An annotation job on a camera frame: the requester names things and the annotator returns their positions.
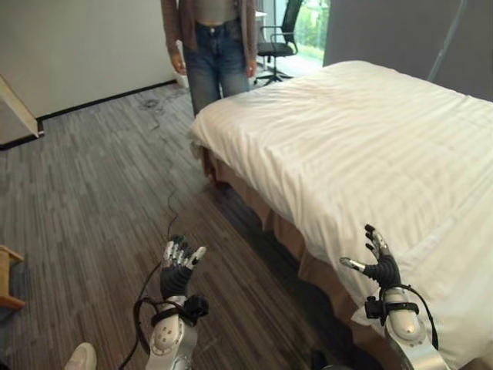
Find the brown cardigan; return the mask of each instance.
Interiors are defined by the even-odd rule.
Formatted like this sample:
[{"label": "brown cardigan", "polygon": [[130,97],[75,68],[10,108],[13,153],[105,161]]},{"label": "brown cardigan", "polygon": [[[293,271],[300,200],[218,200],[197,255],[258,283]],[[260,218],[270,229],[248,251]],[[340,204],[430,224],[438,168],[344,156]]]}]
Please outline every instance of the brown cardigan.
[{"label": "brown cardigan", "polygon": [[[166,46],[172,56],[178,53],[176,41],[192,50],[197,49],[195,40],[195,18],[193,17],[193,0],[161,0],[163,10],[164,31]],[[240,8],[243,47],[247,60],[254,60],[257,55],[257,27],[255,23],[255,0],[237,0]]]}]

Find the cable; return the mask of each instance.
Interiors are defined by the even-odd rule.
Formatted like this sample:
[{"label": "cable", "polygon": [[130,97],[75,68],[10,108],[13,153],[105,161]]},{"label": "cable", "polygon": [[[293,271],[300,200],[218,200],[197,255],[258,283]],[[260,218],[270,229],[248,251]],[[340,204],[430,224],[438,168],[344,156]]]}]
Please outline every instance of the cable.
[{"label": "cable", "polygon": [[169,195],[168,197],[168,208],[169,210],[171,210],[174,214],[174,217],[173,219],[171,220],[171,222],[169,222],[168,224],[168,231],[166,232],[166,239],[169,240],[169,232],[171,231],[171,226],[173,225],[173,223],[175,222],[175,220],[178,218],[178,213],[171,207],[171,203],[169,202],[171,200],[171,197],[173,196],[173,194],[176,192],[176,189],[173,190],[171,192],[171,194]]},{"label": "cable", "polygon": [[[146,286],[147,284],[149,283],[149,281],[151,280],[151,277],[154,275],[154,273],[157,271],[157,269],[159,268],[159,266],[161,266],[161,262],[159,262],[154,268],[153,270],[147,275],[147,278],[144,280],[144,284],[142,286],[142,289],[140,290],[140,293],[139,295],[137,296],[137,299],[136,299],[136,303],[134,304],[134,310],[135,310],[135,307],[137,305],[137,303],[139,301],[141,301],[141,298],[144,294],[144,291],[146,289]],[[136,349],[137,349],[137,345],[139,344],[139,330],[140,330],[140,322],[137,322],[135,320],[135,317],[134,317],[134,324],[136,326],[136,340],[134,341],[133,343],[133,346],[132,346],[132,349],[130,350],[130,353],[126,356],[125,360],[123,360],[122,364],[118,367],[119,370],[122,370],[123,368],[125,368],[125,366],[127,366],[127,364],[129,363],[130,359],[133,357],[133,354],[135,353]]]},{"label": "cable", "polygon": [[[411,293],[416,294],[419,297],[419,299],[421,299],[421,302],[423,302],[424,309],[426,310],[426,313],[428,314],[428,319],[430,320],[430,324],[431,324],[431,344],[438,351],[438,334],[437,334],[437,329],[434,326],[433,317],[431,316],[430,309],[428,308],[428,305],[426,304],[426,301],[424,300],[424,298],[416,290],[414,290],[413,288],[411,288],[410,285],[396,284],[396,285],[394,285],[394,286],[392,286],[391,288],[388,288],[388,289],[392,289],[392,288],[402,288],[402,289],[404,289],[406,291],[410,291]],[[384,293],[382,293],[382,291],[381,291],[380,299],[384,296]]]},{"label": "cable", "polygon": [[[171,231],[171,226],[175,222],[175,220],[178,218],[179,214],[171,207],[171,197],[173,194],[176,192],[176,189],[171,192],[171,194],[168,196],[168,208],[173,212],[174,216],[173,219],[169,222],[168,224],[168,230],[166,232],[166,241],[169,240],[169,232]],[[136,330],[136,339],[133,343],[132,349],[130,350],[129,354],[126,356],[125,360],[123,360],[122,364],[118,367],[119,370],[123,370],[125,366],[128,365],[129,361],[132,359],[133,355],[135,354],[135,351],[137,349],[137,345],[139,342],[142,343],[147,343],[146,338],[143,336],[142,329],[140,328],[140,321],[139,321],[139,314],[140,314],[140,307],[137,308],[137,305],[142,305],[143,298],[142,296],[144,295],[144,291],[146,290],[147,284],[151,280],[151,277],[154,275],[154,273],[159,269],[159,266],[161,266],[161,261],[153,268],[153,270],[147,275],[146,279],[144,280],[144,284],[142,286],[142,289],[140,289],[139,295],[137,296],[136,302],[133,305],[133,320],[134,320],[134,325],[135,325],[135,330]],[[148,301],[151,301],[150,298],[144,298],[147,303]]]}]

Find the blue jeans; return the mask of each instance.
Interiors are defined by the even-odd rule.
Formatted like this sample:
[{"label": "blue jeans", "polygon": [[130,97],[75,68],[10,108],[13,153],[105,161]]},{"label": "blue jeans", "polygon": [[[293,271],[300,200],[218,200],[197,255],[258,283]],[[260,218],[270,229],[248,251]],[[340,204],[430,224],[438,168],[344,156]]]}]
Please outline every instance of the blue jeans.
[{"label": "blue jeans", "polygon": [[196,23],[198,50],[183,47],[195,115],[205,106],[250,89],[240,20],[208,27]]}]

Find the bed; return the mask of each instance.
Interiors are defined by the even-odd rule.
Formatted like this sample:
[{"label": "bed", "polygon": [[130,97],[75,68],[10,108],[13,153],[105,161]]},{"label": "bed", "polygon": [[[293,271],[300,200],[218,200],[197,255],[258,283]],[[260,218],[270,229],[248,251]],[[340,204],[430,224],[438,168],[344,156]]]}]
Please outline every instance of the bed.
[{"label": "bed", "polygon": [[366,223],[426,299],[451,368],[493,368],[493,103],[349,61],[216,102],[191,133],[205,172],[274,230],[385,368],[396,358],[363,309],[377,286],[338,262],[373,262]]}]

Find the black baseboard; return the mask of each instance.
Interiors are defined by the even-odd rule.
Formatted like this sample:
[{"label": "black baseboard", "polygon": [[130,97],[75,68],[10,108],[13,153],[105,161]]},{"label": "black baseboard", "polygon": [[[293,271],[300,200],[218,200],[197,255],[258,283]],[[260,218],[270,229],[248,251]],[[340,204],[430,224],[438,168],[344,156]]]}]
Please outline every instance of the black baseboard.
[{"label": "black baseboard", "polygon": [[21,137],[20,139],[11,141],[10,143],[0,144],[0,152],[3,152],[4,150],[11,149],[14,146],[19,146],[22,144],[30,143],[36,139],[38,139],[38,137],[36,137],[35,135],[29,135],[29,136]]},{"label": "black baseboard", "polygon": [[53,117],[61,116],[62,114],[74,112],[74,111],[79,110],[79,109],[82,109],[82,108],[87,108],[88,106],[94,106],[96,104],[108,102],[110,100],[122,98],[124,96],[132,95],[132,94],[141,93],[142,91],[155,89],[157,87],[171,85],[173,83],[176,83],[176,80],[175,79],[172,79],[171,81],[157,83],[157,84],[151,85],[151,86],[141,87],[140,89],[135,89],[135,90],[127,91],[127,92],[122,92],[121,94],[116,94],[116,95],[113,95],[113,96],[108,96],[106,98],[94,100],[92,102],[80,104],[78,106],[73,106],[72,108],[67,108],[67,109],[59,110],[58,112],[53,112],[53,113],[50,113],[50,114],[45,114],[44,116],[38,117],[37,120],[38,121],[44,121],[46,119],[50,119],[50,118],[53,118]]},{"label": "black baseboard", "polygon": [[172,79],[171,81],[157,83],[157,84],[151,85],[151,86],[142,87],[140,89],[135,89],[135,90],[127,91],[127,92],[122,92],[121,94],[117,94],[117,95],[113,95],[113,96],[108,96],[107,98],[102,98],[102,99],[94,100],[92,102],[84,103],[84,104],[81,104],[79,106],[73,106],[72,108],[67,108],[67,109],[64,109],[64,110],[60,110],[58,112],[54,112],[54,113],[50,113],[50,114],[46,114],[44,116],[38,117],[38,118],[36,118],[36,121],[38,122],[38,135],[39,135],[38,137],[36,137],[36,135],[29,135],[29,136],[26,136],[26,137],[22,137],[21,139],[17,139],[17,140],[11,141],[10,143],[0,144],[0,151],[8,150],[8,149],[11,149],[11,148],[13,148],[15,146],[19,146],[19,145],[22,145],[22,144],[30,143],[33,140],[37,140],[38,138],[43,137],[45,135],[45,129],[43,127],[43,121],[45,119],[49,119],[49,118],[61,116],[62,114],[74,112],[74,111],[76,111],[78,109],[86,108],[88,106],[94,106],[95,104],[100,104],[100,103],[108,102],[110,100],[122,98],[124,96],[141,93],[142,91],[155,89],[155,88],[161,87],[161,86],[171,85],[173,83],[176,83],[176,80],[175,79]]}]

